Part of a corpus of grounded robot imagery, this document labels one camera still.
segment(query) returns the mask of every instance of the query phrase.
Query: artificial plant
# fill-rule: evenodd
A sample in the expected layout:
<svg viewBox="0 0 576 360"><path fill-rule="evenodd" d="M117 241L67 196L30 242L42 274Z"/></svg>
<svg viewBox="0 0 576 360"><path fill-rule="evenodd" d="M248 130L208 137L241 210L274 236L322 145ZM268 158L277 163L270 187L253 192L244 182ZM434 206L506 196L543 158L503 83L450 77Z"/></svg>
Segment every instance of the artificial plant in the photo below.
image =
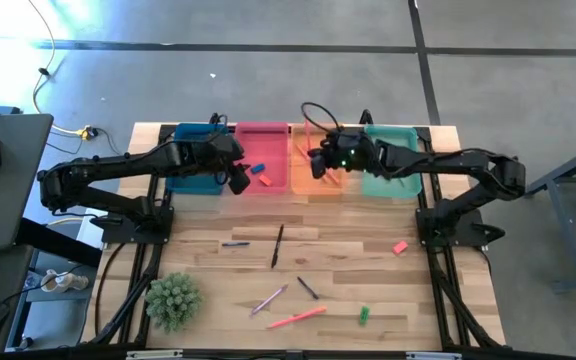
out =
<svg viewBox="0 0 576 360"><path fill-rule="evenodd" d="M202 297L188 274L172 273L150 283L146 302L146 312L155 320L155 326L169 333L178 331L197 314Z"/></svg>

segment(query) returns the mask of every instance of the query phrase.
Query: gray floor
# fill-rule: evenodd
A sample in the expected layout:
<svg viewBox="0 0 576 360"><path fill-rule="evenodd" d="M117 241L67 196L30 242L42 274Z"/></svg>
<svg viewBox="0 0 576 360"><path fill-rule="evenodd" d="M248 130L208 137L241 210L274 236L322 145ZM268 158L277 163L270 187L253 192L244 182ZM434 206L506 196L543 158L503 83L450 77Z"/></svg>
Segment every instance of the gray floor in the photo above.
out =
<svg viewBox="0 0 576 360"><path fill-rule="evenodd" d="M414 45L405 0L36 2L60 39ZM429 46L576 48L575 0L418 0L418 7ZM25 2L11 0L0 6L0 36L45 38L45 28ZM36 68L48 56L0 41L0 104L32 112ZM233 121L297 121L305 100L348 122L369 108L379 123L429 123L413 54L58 51L57 61L40 107L66 127L105 128L122 150L136 121L205 121L215 111ZM529 180L576 154L576 58L429 62L441 122L458 126L462 145L518 155ZM84 143L80 155L94 154L111 154L105 139ZM41 166L71 158L47 148ZM37 199L33 192L26 215L43 222L50 215ZM540 194L484 209L487 222L507 231L491 246L493 281L509 345L576 355L576 292L550 289L575 271L549 204Z"/></svg>

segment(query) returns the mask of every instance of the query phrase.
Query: wooden table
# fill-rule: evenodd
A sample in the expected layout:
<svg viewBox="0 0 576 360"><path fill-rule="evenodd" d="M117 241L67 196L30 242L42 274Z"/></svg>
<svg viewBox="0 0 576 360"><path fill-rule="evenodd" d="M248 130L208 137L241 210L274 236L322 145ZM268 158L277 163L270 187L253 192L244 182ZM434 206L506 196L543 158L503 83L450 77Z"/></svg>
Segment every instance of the wooden table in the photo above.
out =
<svg viewBox="0 0 576 360"><path fill-rule="evenodd" d="M139 153L154 147L160 126L135 124L129 151ZM430 130L435 151L460 148L455 127ZM180 333L166 335L153 326L148 347L439 350L428 262L418 245L413 215L418 201L361 196L360 177L361 173L352 173L342 195L305 196L288 191L285 195L235 196L229 190L221 196L175 194L175 222L171 241L164 247L159 277L190 273L206 300L199 315ZM469 187L465 176L440 175L439 179L447 198ZM148 182L149 176L122 179L118 192L145 195ZM271 270L281 224L285 231L279 261ZM251 244L220 246L233 240ZM392 246L401 240L409 247L395 256ZM135 248L126 245L108 272L102 290L102 326L126 296ZM114 246L104 251L97 279L112 249ZM464 302L491 337L504 343L485 259L473 249L454 248L454 253ZM319 301L306 293L297 276L320 295ZM289 284L284 294L249 317L253 307L284 284ZM135 307L130 339L139 325L142 300ZM82 340L94 335L94 303L93 298ZM328 307L323 315L266 330L274 321L321 305ZM359 312L364 305L370 307L370 318L360 327ZM457 339L450 306L447 312L451 335Z"/></svg>

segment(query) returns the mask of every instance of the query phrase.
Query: green eraser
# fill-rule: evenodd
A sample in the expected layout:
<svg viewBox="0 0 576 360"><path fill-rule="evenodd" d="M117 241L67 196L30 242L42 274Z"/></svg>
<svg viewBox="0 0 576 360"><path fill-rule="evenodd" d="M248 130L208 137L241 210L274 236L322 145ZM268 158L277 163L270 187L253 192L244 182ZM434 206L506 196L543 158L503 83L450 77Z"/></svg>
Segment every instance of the green eraser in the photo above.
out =
<svg viewBox="0 0 576 360"><path fill-rule="evenodd" d="M359 325L364 326L366 325L366 321L368 321L368 315L370 314L370 309L368 306L363 306L361 308L361 314L359 314Z"/></svg>

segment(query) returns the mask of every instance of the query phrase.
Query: blue bin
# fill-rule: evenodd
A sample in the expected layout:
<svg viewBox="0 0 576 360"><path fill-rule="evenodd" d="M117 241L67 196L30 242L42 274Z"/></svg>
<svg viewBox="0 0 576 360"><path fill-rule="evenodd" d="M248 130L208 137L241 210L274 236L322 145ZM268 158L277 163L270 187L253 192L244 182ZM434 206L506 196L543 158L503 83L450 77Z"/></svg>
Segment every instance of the blue bin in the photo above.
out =
<svg viewBox="0 0 576 360"><path fill-rule="evenodd" d="M366 126L366 134L373 140L383 140L397 146L405 146L417 151L417 131L414 128L394 126ZM394 198L411 198L421 191L421 176L412 174L405 178L396 178L390 181L382 177L364 174L361 191L368 196L384 196Z"/></svg>
<svg viewBox="0 0 576 360"><path fill-rule="evenodd" d="M206 135L219 130L228 133L222 124L179 124L175 130L175 140L203 139ZM169 177L166 188L177 194L220 195L223 185L215 181L213 175L195 175L187 177Z"/></svg>

